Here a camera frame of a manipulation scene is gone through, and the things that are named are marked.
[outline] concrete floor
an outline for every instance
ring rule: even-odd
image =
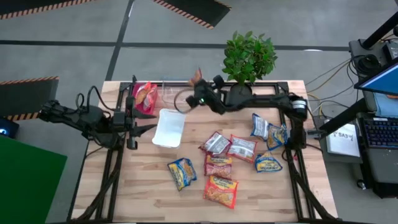
[[[97,0],[79,6],[0,21],[0,40],[53,40],[115,42],[128,0]],[[396,12],[393,0],[223,0],[233,10],[207,30],[154,4],[135,0],[125,42],[223,44],[235,30],[265,32],[276,45],[348,46],[348,41],[366,38]],[[77,93],[92,85],[101,88],[113,47],[59,47],[0,45],[0,81],[60,76],[57,98],[74,107]],[[276,69],[268,80],[310,81],[349,58],[348,52],[278,50]],[[221,74],[220,49],[122,48],[112,80],[186,80],[197,67],[205,78]],[[307,87],[314,89],[325,78]],[[351,83],[341,71],[321,89],[320,98],[344,90]],[[345,105],[355,102],[356,91],[332,100]],[[344,108],[324,106],[328,116]],[[64,125],[22,121],[19,139],[68,156],[47,222],[65,221],[72,200],[87,141]],[[356,187],[353,169],[358,166],[326,163],[339,217],[348,221],[395,223],[398,200],[379,199],[370,190]]]

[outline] chip bag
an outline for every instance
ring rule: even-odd
[[[257,172],[277,172],[282,170],[281,164],[272,156],[271,152],[258,154],[254,162]]]
[[[167,166],[173,175],[178,191],[191,185],[191,181],[197,179],[197,173],[193,169],[193,165],[189,159],[177,159],[176,161],[167,164]]]
[[[207,180],[203,198],[221,203],[228,208],[234,208],[237,187],[237,181],[211,175]]]
[[[232,157],[205,157],[205,175],[216,175],[218,177],[231,178]]]
[[[271,123],[268,124],[268,138],[267,138],[267,146],[268,150],[274,150],[279,146],[282,146],[287,141],[287,131],[286,125],[282,125],[282,127],[275,126]]]
[[[220,133],[215,132],[205,143],[199,146],[199,148],[211,155],[218,155],[228,148],[229,145],[231,145],[231,141]]]
[[[151,107],[155,106],[156,98],[157,86],[153,86],[144,99],[144,110],[149,110]]]
[[[137,93],[135,95],[136,98],[136,105],[142,103],[147,96],[147,94],[150,92],[150,82],[147,82],[146,84],[140,86],[137,90]]]
[[[253,130],[250,136],[257,136],[266,141],[268,138],[268,122],[255,113],[251,117],[253,119]]]
[[[254,162],[254,152],[256,151],[257,142],[247,141],[233,134],[231,135],[231,142],[232,145],[226,153],[227,156],[234,156],[250,163]]]

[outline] red snack bag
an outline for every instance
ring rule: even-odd
[[[218,177],[231,178],[232,157],[205,157],[205,175],[216,175]]]
[[[205,143],[199,146],[199,148],[211,155],[218,155],[228,148],[230,144],[231,141],[226,137],[222,136],[218,132],[214,132],[214,134],[212,134]]]
[[[234,208],[237,187],[238,181],[211,175],[207,180],[203,198],[221,203],[228,208]]]
[[[231,142],[232,145],[229,147],[228,152],[226,153],[227,156],[234,156],[250,163],[254,163],[257,142],[247,141],[238,138],[233,134],[231,135]]]

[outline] white plastic tray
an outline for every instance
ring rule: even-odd
[[[163,147],[179,147],[184,122],[184,114],[175,110],[161,109],[155,137],[152,139],[152,142]]]

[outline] wooden tabletop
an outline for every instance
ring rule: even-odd
[[[286,81],[289,90],[307,98],[303,81]],[[101,96],[110,107],[116,106],[120,82],[105,82]],[[166,87],[158,90],[155,115],[162,108],[173,109],[173,98],[181,88]],[[257,94],[273,94],[271,87],[255,87]],[[182,96],[178,105],[184,107]],[[235,209],[203,199],[207,177],[203,175],[204,154],[198,146],[215,132],[229,138],[231,134],[257,141],[257,153],[267,150],[264,142],[249,137],[252,131],[252,113],[257,113],[268,122],[281,125],[275,108],[245,108],[234,113],[218,115],[207,106],[199,106],[185,119],[182,142],[178,149],[158,147],[152,143],[155,128],[137,138],[138,150],[124,149],[123,164],[119,180],[118,196],[114,211],[114,222],[290,222],[297,221],[289,178],[289,168],[282,159],[283,147],[272,153],[283,169],[274,173],[258,174],[253,164],[233,159],[232,178],[239,182]],[[140,120],[139,125],[157,124],[157,119]],[[306,129],[313,128],[308,116]],[[308,143],[319,146],[318,141]],[[90,143],[88,153],[98,146]],[[177,190],[167,164],[179,158],[189,158],[197,172],[198,180]],[[336,208],[320,151],[308,147],[303,149],[305,167],[312,192],[320,203],[335,217]],[[78,217],[94,199],[100,189],[106,150],[90,155],[83,168],[80,186],[72,217]],[[303,209],[305,200],[301,192]]]

